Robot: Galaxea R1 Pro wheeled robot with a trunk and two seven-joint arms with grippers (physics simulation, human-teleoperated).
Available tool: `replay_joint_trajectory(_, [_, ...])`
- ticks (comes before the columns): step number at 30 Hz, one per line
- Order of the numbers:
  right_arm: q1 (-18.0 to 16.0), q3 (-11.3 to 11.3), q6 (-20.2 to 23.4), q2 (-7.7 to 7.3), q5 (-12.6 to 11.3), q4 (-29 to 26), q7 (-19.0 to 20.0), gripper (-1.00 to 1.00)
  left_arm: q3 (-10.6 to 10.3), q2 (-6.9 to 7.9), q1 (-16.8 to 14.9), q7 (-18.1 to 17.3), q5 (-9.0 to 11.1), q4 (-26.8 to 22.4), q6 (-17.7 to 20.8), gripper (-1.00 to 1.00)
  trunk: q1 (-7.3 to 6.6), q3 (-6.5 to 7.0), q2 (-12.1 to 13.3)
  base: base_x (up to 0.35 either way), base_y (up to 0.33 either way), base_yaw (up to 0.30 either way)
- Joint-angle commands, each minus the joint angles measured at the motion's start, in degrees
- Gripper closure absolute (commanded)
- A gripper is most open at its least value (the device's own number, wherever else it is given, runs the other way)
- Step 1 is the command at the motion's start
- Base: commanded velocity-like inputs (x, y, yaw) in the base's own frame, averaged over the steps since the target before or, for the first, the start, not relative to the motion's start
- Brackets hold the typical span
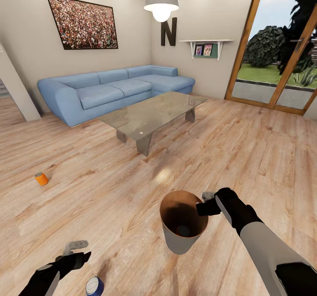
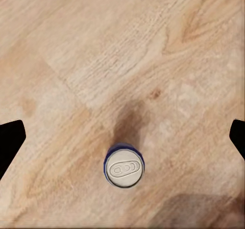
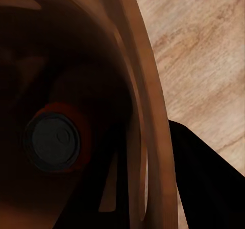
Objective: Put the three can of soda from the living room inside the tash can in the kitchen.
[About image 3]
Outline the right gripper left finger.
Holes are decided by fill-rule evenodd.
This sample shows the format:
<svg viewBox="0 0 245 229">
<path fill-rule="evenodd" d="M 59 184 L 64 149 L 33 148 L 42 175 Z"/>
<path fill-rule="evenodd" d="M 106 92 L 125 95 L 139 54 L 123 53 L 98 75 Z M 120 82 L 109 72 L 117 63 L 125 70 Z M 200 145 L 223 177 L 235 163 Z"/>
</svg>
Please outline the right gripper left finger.
<svg viewBox="0 0 245 229">
<path fill-rule="evenodd" d="M 98 212 L 116 152 L 116 209 Z M 125 120 L 106 130 L 53 229 L 130 229 Z"/>
</svg>

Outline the trash can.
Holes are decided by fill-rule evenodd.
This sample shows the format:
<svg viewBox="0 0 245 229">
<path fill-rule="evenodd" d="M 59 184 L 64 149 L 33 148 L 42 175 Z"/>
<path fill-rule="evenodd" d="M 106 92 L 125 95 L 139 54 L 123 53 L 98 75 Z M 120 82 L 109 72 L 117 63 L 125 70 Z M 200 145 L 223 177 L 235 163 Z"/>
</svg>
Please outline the trash can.
<svg viewBox="0 0 245 229">
<path fill-rule="evenodd" d="M 40 170 L 23 134 L 43 107 L 89 99 L 126 122 L 130 229 L 179 229 L 172 137 L 137 0 L 0 0 L 0 229 L 53 229 L 90 159 Z M 117 155 L 98 212 L 116 209 Z"/>
</svg>

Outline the can of soda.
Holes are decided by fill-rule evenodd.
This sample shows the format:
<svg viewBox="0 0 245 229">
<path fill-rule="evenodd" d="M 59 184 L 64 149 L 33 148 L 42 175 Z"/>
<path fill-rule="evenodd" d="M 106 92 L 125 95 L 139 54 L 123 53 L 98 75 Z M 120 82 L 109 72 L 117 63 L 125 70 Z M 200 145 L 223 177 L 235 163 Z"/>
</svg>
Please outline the can of soda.
<svg viewBox="0 0 245 229">
<path fill-rule="evenodd" d="M 114 123 L 117 122 L 112 110 L 99 100 L 51 103 L 27 125 L 23 146 L 29 160 L 40 170 L 72 172 L 92 158 Z"/>
</svg>

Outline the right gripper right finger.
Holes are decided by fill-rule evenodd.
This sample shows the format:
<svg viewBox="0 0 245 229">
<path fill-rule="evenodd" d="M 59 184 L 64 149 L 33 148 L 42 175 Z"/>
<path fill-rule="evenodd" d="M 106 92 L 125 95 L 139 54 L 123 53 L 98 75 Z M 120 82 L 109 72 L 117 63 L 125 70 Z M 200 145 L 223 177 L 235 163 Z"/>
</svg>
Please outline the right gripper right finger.
<svg viewBox="0 0 245 229">
<path fill-rule="evenodd" d="M 245 229 L 245 177 L 188 127 L 168 122 L 189 229 Z"/>
</svg>

